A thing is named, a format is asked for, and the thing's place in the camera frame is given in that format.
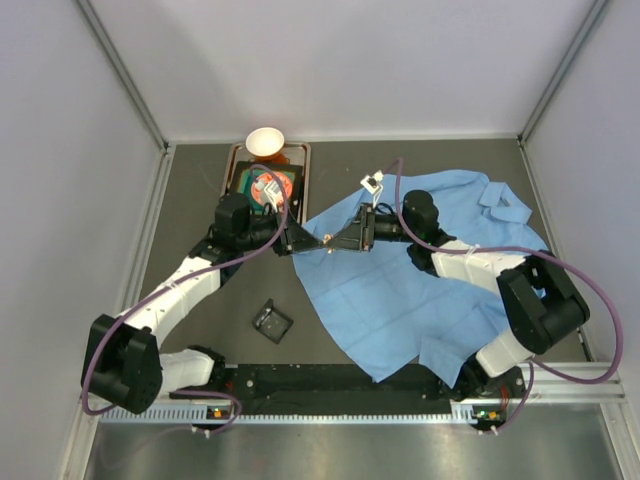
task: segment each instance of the wall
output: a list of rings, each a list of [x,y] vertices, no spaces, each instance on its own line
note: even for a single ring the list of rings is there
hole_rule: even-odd
[[[640,2],[617,0],[535,132],[533,173],[566,258],[593,274],[623,317],[621,374],[640,419]],[[599,358],[613,335],[590,292],[587,330]]]
[[[165,136],[515,134],[592,0],[92,0]]]
[[[73,2],[0,17],[0,470],[53,478],[91,322],[115,313],[158,151]]]

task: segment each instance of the blue cloth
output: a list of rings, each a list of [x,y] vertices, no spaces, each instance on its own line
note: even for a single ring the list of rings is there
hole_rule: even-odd
[[[394,205],[395,176],[385,175],[380,199]],[[526,222],[531,210],[505,183],[464,170],[403,177],[402,198],[414,189],[433,195],[445,232],[468,244],[545,248]],[[311,219],[319,238],[342,229],[364,189]],[[502,301],[467,283],[417,270],[407,244],[376,242],[369,253],[317,250],[294,255],[296,273],[320,320],[338,346],[375,381],[419,356],[419,362],[453,386],[464,361],[493,340],[508,322]]]

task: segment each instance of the tray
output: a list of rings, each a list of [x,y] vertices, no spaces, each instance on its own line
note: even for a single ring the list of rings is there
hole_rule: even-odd
[[[302,198],[300,200],[300,206],[298,208],[298,222],[303,224],[307,221],[307,198],[309,194],[309,172],[311,168],[311,145],[304,142],[287,142],[282,147],[282,153],[289,159],[291,165],[301,165],[304,170],[302,173]],[[229,192],[231,187],[231,181],[233,179],[233,173],[235,172],[236,162],[238,161],[252,161],[253,155],[249,153],[244,145],[244,142],[238,142],[231,145],[229,149],[229,156],[227,158],[227,166],[224,173],[224,180],[222,182],[222,191],[224,193]]]

